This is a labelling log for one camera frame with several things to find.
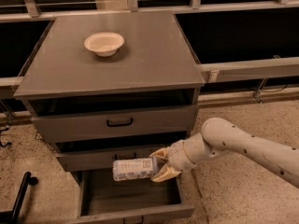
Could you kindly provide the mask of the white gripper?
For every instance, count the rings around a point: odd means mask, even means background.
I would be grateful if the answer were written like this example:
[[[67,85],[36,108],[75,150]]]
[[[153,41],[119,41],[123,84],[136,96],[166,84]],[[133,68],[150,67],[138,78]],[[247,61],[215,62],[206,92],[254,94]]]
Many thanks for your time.
[[[164,182],[174,178],[180,172],[187,172],[193,169],[196,164],[188,157],[184,148],[184,141],[179,140],[170,147],[162,147],[150,154],[159,162],[167,162],[160,171],[154,175],[150,180],[153,182]]]

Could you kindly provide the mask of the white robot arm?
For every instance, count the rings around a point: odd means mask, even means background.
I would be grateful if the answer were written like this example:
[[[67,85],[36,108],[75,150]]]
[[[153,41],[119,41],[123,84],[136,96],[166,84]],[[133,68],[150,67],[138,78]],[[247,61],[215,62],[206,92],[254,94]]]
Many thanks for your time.
[[[236,152],[299,188],[299,149],[263,139],[239,129],[226,119],[207,119],[200,133],[151,154],[164,166],[151,179],[163,182],[194,169],[201,161]]]

